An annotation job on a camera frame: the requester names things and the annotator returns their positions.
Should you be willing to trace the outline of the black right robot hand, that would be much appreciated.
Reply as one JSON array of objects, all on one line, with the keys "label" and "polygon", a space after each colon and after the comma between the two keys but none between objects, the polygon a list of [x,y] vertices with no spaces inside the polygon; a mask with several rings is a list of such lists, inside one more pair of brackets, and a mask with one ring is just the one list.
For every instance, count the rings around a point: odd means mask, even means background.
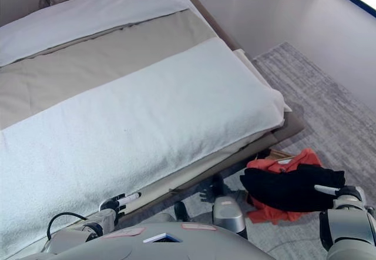
[{"label": "black right robot hand", "polygon": [[360,186],[344,186],[342,188],[333,188],[324,185],[314,185],[314,189],[318,192],[335,197],[337,202],[333,202],[333,207],[339,204],[357,204],[364,206],[366,202],[365,192]]}]

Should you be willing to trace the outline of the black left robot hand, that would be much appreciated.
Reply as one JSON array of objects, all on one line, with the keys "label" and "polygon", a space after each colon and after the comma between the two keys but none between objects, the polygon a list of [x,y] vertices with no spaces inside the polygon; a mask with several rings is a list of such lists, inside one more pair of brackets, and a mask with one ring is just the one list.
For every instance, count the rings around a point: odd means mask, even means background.
[{"label": "black left robot hand", "polygon": [[126,209],[126,205],[139,199],[142,196],[141,192],[135,192],[129,195],[120,194],[109,198],[103,201],[99,205],[99,211],[103,211],[105,209],[112,209],[116,212],[117,217],[120,218],[125,216],[124,210]]}]

